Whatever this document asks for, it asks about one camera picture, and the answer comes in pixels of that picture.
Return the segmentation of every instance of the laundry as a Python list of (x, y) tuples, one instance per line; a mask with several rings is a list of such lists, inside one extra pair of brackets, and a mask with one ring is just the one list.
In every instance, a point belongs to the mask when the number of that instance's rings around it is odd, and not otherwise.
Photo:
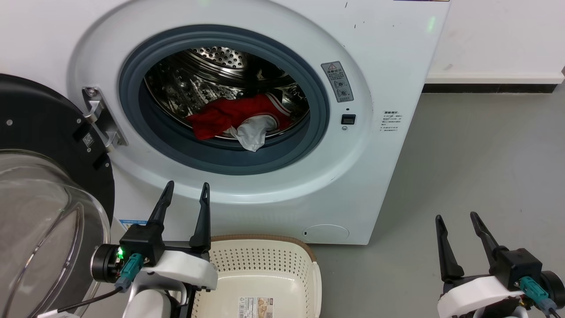
[(199, 140), (227, 132), (250, 151), (264, 144), (267, 131), (283, 130), (292, 122), (290, 111), (271, 93), (236, 100), (219, 98), (186, 119)]

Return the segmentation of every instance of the red garment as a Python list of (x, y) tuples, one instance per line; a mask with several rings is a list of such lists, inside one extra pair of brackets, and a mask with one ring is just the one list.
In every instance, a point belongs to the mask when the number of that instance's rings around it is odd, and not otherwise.
[(219, 98), (206, 104), (200, 113), (186, 119), (192, 124), (196, 138), (204, 140), (221, 135), (232, 126), (237, 128), (248, 118), (259, 115), (273, 116), (277, 128), (281, 130), (291, 123), (290, 111), (271, 93), (238, 100)]

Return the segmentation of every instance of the black cable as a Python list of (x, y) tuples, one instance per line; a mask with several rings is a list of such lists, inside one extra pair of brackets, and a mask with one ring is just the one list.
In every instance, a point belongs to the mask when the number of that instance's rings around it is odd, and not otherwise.
[(551, 314), (554, 315), (555, 318), (561, 318), (561, 316), (557, 314), (557, 311), (555, 311), (555, 309), (549, 308), (549, 312), (551, 312)]
[(85, 306), (85, 305), (88, 305), (88, 304), (95, 303), (95, 302), (102, 300), (102, 299), (106, 299), (110, 296), (113, 296), (113, 295), (119, 293), (120, 290), (122, 290), (122, 288), (123, 287), (120, 286), (120, 287), (114, 289), (113, 291), (111, 291), (109, 293), (105, 293), (104, 295), (100, 295), (98, 297), (94, 297), (94, 298), (91, 298), (89, 300), (85, 300), (85, 301), (78, 303), (78, 304), (74, 304), (74, 305), (70, 305), (70, 306), (67, 306), (67, 307), (64, 307), (64, 308), (57, 309), (57, 312), (69, 311), (69, 310), (72, 310), (72, 309), (75, 309), (75, 308), (79, 308), (79, 307), (82, 307), (82, 306)]

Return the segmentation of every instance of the metal hinge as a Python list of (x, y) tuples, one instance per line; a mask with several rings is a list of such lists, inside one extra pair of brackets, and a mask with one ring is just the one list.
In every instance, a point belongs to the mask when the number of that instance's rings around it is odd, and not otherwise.
[(107, 104), (104, 102), (100, 89), (97, 87), (85, 87), (82, 89), (82, 97), (88, 110), (88, 113), (84, 114), (84, 118), (102, 138), (106, 151), (113, 151), (115, 146), (127, 146), (128, 142), (106, 106)]

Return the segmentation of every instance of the basket rim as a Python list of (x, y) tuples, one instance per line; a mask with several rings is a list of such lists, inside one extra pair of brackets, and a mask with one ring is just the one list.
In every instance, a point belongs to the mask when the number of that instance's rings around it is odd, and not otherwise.
[(212, 237), (212, 242), (220, 242), (224, 240), (244, 240), (244, 239), (257, 239), (257, 240), (277, 240), (279, 242), (287, 242), (296, 244), (308, 253), (312, 262), (316, 262), (316, 255), (306, 243), (299, 239), (284, 237), (282, 235), (269, 235), (269, 234), (231, 234), (231, 235), (218, 235)]

